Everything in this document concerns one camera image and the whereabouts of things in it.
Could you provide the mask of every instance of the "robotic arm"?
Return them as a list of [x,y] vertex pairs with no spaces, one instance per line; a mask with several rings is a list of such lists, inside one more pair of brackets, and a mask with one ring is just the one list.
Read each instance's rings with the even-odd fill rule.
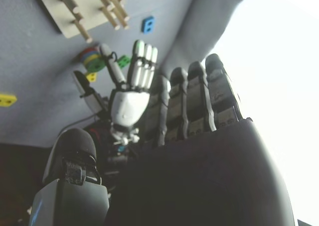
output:
[[109,109],[79,71],[73,73],[75,83],[81,97],[93,113],[99,117],[104,117],[107,113],[112,122],[110,133],[118,143],[122,145],[127,145],[129,141],[136,143],[140,138],[137,136],[139,130],[134,125],[149,103],[149,89],[155,72],[158,49],[137,40],[133,46],[127,80],[117,63],[116,53],[106,44],[101,44],[99,50],[116,86],[111,93]]

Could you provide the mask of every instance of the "wire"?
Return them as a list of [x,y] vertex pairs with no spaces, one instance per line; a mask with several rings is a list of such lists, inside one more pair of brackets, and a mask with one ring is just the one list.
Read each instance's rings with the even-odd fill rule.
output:
[[88,116],[88,117],[86,117],[86,118],[84,118],[84,119],[82,119],[82,120],[78,120],[78,121],[76,121],[76,122],[74,122],[74,123],[68,124],[67,126],[63,127],[63,128],[60,130],[58,136],[59,136],[62,132],[64,132],[67,128],[69,128],[70,126],[76,125],[76,124],[81,123],[81,122],[86,121],[86,120],[89,120],[89,119],[91,119],[91,118],[93,118],[93,117],[95,117],[95,116],[96,116],[96,114],[93,114],[93,115]]

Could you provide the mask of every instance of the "wooden board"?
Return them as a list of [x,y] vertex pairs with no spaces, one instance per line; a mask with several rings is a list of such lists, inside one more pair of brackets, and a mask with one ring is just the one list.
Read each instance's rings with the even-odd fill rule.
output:
[[[72,12],[62,0],[42,0],[57,26],[66,38],[80,34],[73,23],[75,20]],[[104,6],[101,0],[75,0],[79,6],[80,13],[84,17],[83,27],[88,30],[107,22],[107,18],[101,11]]]

